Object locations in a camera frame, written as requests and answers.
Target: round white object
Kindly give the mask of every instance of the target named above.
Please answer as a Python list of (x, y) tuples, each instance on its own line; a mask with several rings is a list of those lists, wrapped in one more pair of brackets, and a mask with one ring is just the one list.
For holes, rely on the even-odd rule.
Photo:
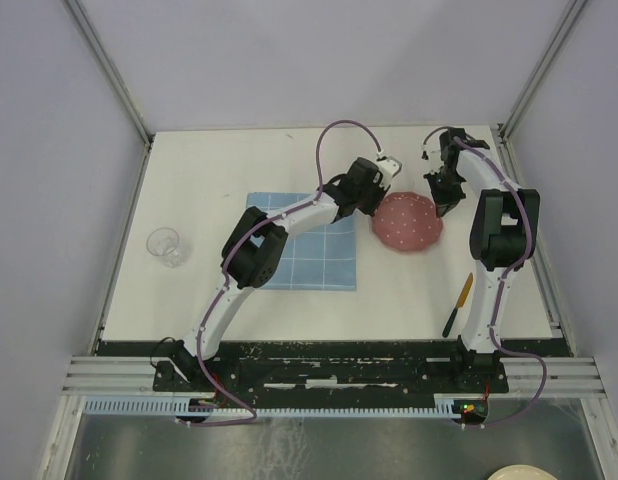
[(511, 465), (502, 468), (489, 477), (489, 480), (558, 480), (544, 470), (529, 465)]

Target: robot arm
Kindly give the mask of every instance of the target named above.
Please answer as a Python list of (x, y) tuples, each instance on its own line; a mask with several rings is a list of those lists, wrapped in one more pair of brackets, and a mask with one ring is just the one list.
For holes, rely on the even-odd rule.
[[(454, 138), (459, 138), (471, 150), (459, 145)], [(460, 340), (467, 357), (490, 354), (496, 350), (490, 331), (499, 341), (507, 296), (522, 265), (513, 270), (510, 267), (523, 256), (527, 242), (521, 213), (505, 182), (518, 193), (524, 205), (532, 232), (531, 254), (536, 243), (540, 197), (536, 190), (523, 189), (507, 178), (491, 160), (489, 146), (468, 137), (464, 129), (447, 130), (440, 136), (440, 147), (443, 166), (438, 172), (425, 175), (437, 215), (446, 215), (465, 198), (463, 182), (479, 196), (469, 237), (471, 255), (476, 260), (476, 287)]]
[[(239, 247), (226, 266), (228, 281), (224, 274), (219, 276), (214, 296), (205, 308), (205, 315), (209, 316), (202, 327), (202, 359), (216, 354), (222, 336), (242, 303), (273, 276), (289, 238), (336, 222), (352, 215), (355, 210), (373, 215), (387, 194), (392, 179), (401, 169), (400, 162), (392, 157), (384, 157), (377, 162), (358, 158), (346, 174), (329, 181), (320, 196), (314, 194), (294, 205), (268, 213), (257, 207), (248, 208), (222, 250), (223, 264), (234, 247), (256, 225), (266, 218), (280, 218), (258, 228)], [(254, 242), (254, 237), (261, 241)], [(201, 323), (196, 323), (182, 341), (183, 348), (172, 357), (190, 381), (199, 371), (195, 357)]]

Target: white wall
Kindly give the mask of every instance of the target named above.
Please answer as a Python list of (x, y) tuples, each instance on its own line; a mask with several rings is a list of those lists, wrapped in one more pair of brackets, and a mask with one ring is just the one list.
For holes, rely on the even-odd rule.
[(0, 480), (38, 467), (142, 147), (58, 0), (0, 0)]
[(618, 0), (590, 2), (514, 138), (581, 353), (618, 420)]
[(83, 0), (153, 132), (493, 124), (567, 0)]

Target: white table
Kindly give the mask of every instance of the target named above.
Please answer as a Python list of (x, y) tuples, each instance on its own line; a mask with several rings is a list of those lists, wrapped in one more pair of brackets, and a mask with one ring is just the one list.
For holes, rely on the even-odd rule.
[[(373, 128), (385, 152), (404, 163), (392, 191), (430, 196), (422, 178), (429, 166), (420, 145), (434, 127)], [(487, 126), (467, 127), (495, 152)], [(156, 135), (106, 318), (103, 339), (182, 337), (199, 319), (219, 275), (220, 250), (251, 191), (311, 192), (320, 129), (165, 132)], [(437, 148), (437, 135), (431, 140)], [(338, 128), (322, 149), (325, 180), (345, 172), (375, 149), (357, 128)], [(469, 231), (477, 198), (444, 217), (440, 241), (424, 253), (399, 254), (371, 233), (369, 218), (355, 217), (355, 292), (255, 292), (230, 325), (227, 340), (439, 339), (464, 281), (474, 269)], [(176, 229), (192, 249), (188, 262), (170, 269), (147, 252), (156, 228)], [(452, 337), (467, 320), (471, 295)], [(551, 332), (530, 264), (516, 279), (502, 326), (504, 338), (550, 338)]]

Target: grid pattern placemat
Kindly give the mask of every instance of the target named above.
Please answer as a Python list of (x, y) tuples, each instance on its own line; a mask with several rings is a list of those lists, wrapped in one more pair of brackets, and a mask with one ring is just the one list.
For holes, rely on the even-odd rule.
[[(247, 207), (276, 210), (308, 197), (307, 193), (253, 192)], [(353, 216), (317, 227), (287, 241), (269, 290), (356, 289), (356, 237)]]

